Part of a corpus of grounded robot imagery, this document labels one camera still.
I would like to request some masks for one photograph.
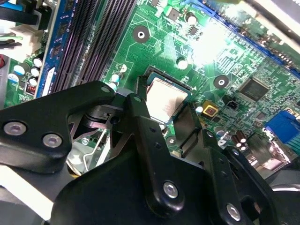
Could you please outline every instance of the chip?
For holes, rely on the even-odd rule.
[[[170,10],[170,13],[168,14],[168,18],[173,21],[176,21],[179,18],[179,14],[180,13],[176,9],[172,8]]]
[[[252,78],[246,81],[239,91],[242,97],[257,102],[268,92],[268,90],[269,88],[266,85]]]
[[[189,31],[190,35],[195,35],[197,33],[198,29],[196,27],[192,27],[192,29]]]
[[[163,124],[171,122],[191,96],[188,90],[156,73],[150,74],[147,84],[149,114]]]
[[[54,57],[58,56],[58,54],[60,53],[60,50],[61,50],[61,45],[55,46],[55,47],[52,49],[52,52],[51,52],[51,58],[54,58]]]

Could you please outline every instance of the black cable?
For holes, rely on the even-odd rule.
[[[0,20],[7,20],[28,25],[36,25],[38,22],[38,15],[0,7]]]
[[[4,4],[5,2],[8,2],[9,0],[0,0],[0,5]]]

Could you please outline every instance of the electrolytic capacitor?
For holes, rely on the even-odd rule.
[[[30,77],[29,79],[28,79],[28,83],[32,86],[32,87],[36,87],[37,86],[37,84],[38,84],[38,80],[37,80],[37,78],[36,77]]]
[[[34,77],[38,77],[38,76],[39,76],[39,72],[40,72],[40,69],[37,68],[37,67],[33,67],[33,68],[31,68],[31,70],[30,70],[30,73],[31,73],[32,76],[34,76]]]
[[[20,63],[14,66],[14,71],[17,75],[23,76],[30,71],[30,65],[27,62]]]
[[[238,130],[238,131],[236,132],[236,135],[237,135],[237,137],[238,137],[240,143],[245,143],[245,142],[246,142],[247,138],[246,138],[246,136],[245,136],[245,134],[244,134],[243,131]]]
[[[44,57],[44,52],[40,53],[38,56],[36,56],[33,59],[33,64],[37,68],[41,68],[43,65],[43,57]]]
[[[240,141],[239,141],[237,135],[232,135],[232,136],[231,136],[231,140],[232,140],[232,142],[235,144],[236,147],[239,148],[240,146],[242,146],[242,144],[240,143]]]

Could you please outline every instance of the white capacitor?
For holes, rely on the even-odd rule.
[[[177,60],[177,67],[178,69],[186,69],[188,67],[188,61],[185,58],[179,58]]]
[[[37,79],[36,79],[35,77],[29,78],[28,82],[30,83],[30,85],[31,85],[32,87],[36,87],[37,84],[38,84],[38,81],[37,81]]]
[[[119,82],[120,81],[120,76],[118,74],[113,74],[112,75],[112,82]]]
[[[117,85],[115,83],[110,83],[110,84],[108,84],[108,86],[110,86],[111,89],[113,89],[114,91],[117,90]]]
[[[38,77],[39,71],[40,71],[39,68],[33,67],[33,68],[31,68],[30,73],[32,74],[32,76]]]

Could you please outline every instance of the screw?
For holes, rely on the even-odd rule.
[[[20,122],[9,122],[3,128],[4,132],[8,135],[18,136],[25,133],[26,126]]]
[[[108,89],[108,88],[106,88],[106,87],[102,87],[102,88],[101,88],[101,90],[102,90],[102,91],[104,91],[104,92],[106,92],[106,93],[108,93],[108,92],[109,92],[109,89]]]
[[[228,203],[226,205],[226,208],[227,208],[227,212],[234,220],[240,221],[240,213],[234,205]]]
[[[139,97],[137,97],[137,96],[135,96],[134,99],[135,99],[135,101],[138,101],[138,102],[141,102],[141,101],[142,101],[142,100],[141,100]]]
[[[90,143],[90,140],[87,139],[86,137],[84,137],[83,139],[81,139],[81,143],[82,143],[83,145],[88,145],[88,144]]]
[[[235,155],[239,155],[239,151],[237,151],[236,149],[232,149],[232,151],[234,152]]]
[[[50,148],[57,148],[62,143],[62,138],[56,134],[48,134],[43,137],[43,143]]]
[[[164,183],[164,192],[167,196],[170,198],[177,198],[178,197],[178,190],[174,184],[171,182],[165,182]]]
[[[210,131],[206,131],[206,133],[209,137],[214,137],[214,135]]]

